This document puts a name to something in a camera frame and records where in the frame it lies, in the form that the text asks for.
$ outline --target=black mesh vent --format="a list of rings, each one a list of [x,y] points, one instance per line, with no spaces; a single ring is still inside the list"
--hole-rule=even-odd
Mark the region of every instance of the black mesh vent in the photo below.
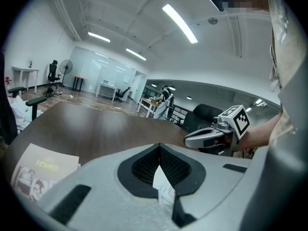
[[[173,188],[188,177],[192,170],[188,163],[169,153],[164,148],[160,148],[159,163]]]
[[[139,180],[153,185],[154,175],[159,165],[159,148],[136,161],[131,168],[132,174]]]

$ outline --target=office chair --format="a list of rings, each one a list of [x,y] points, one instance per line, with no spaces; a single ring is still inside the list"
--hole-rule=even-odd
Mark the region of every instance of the office chair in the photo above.
[[[120,103],[122,102],[121,98],[124,97],[125,93],[130,89],[130,87],[128,87],[124,92],[121,92],[121,90],[118,88],[118,92],[115,93],[115,100],[118,100]]]
[[[55,83],[55,81],[59,80],[59,74],[58,74],[58,77],[56,77],[56,70],[57,70],[57,64],[58,64],[58,61],[56,60],[53,60],[52,64],[49,64],[49,74],[48,74],[48,81],[51,82],[51,86],[55,86],[56,89],[58,88],[58,85],[57,83]]]
[[[4,54],[0,54],[0,79],[4,79]],[[24,87],[16,87],[9,89],[8,92],[13,94],[13,98],[17,96],[20,90],[25,90]],[[47,100],[46,97],[38,97],[26,102],[27,106],[32,106],[32,120],[37,116],[38,104]],[[13,110],[10,106],[7,94],[5,91],[4,81],[0,81],[0,135],[4,142],[9,145],[17,136],[17,125]]]
[[[187,113],[182,128],[189,133],[207,128],[212,125],[213,118],[221,113],[220,109],[200,104],[193,111]]]

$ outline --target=person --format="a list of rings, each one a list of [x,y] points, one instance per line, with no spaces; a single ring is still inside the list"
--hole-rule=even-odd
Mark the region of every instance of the person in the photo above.
[[[37,180],[33,186],[32,193],[30,195],[30,199],[34,202],[40,200],[40,198],[45,193],[45,187],[41,180]]]
[[[153,98],[154,102],[159,101],[160,105],[158,106],[158,108],[156,109],[153,118],[154,119],[160,119],[160,120],[164,120],[164,114],[166,112],[166,110],[168,109],[167,105],[166,105],[166,101],[169,98],[169,96],[171,95],[171,91],[168,88],[168,86],[164,86],[163,87],[163,93],[160,95],[160,97],[158,98]]]
[[[273,66],[270,74],[271,91],[280,89],[290,81],[307,53],[307,36],[293,12],[283,0],[229,0],[234,7],[264,10],[270,13],[272,45],[270,53]],[[293,131],[293,125],[283,104],[278,115],[259,127],[249,129],[239,143],[239,149],[269,145],[285,133]]]

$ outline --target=black armrest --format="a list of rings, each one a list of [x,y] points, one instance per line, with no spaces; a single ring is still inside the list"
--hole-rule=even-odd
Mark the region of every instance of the black armrest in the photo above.
[[[26,105],[27,105],[27,106],[38,105],[39,103],[44,102],[44,101],[46,101],[46,100],[47,100],[46,97],[34,98],[34,99],[31,99],[31,100],[27,101],[27,102],[26,102]]]
[[[38,104],[41,103],[41,102],[44,102],[46,100],[47,100],[47,98],[42,96],[42,97],[31,99],[31,100],[26,102],[27,106],[32,106],[32,120],[37,118]]]
[[[8,93],[12,93],[13,98],[16,98],[16,95],[20,90],[26,90],[26,89],[24,87],[15,87],[15,88],[9,89]]]

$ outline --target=black plastic trim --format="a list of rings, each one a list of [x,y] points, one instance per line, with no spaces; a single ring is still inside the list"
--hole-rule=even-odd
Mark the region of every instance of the black plastic trim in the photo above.
[[[246,170],[247,170],[246,167],[238,166],[238,165],[234,165],[234,164],[225,164],[222,167],[233,170],[233,171],[237,171],[237,172],[240,172],[240,173],[245,173]]]
[[[88,195],[91,187],[86,185],[76,186],[65,198],[51,211],[50,216],[66,225],[75,214],[83,200]]]

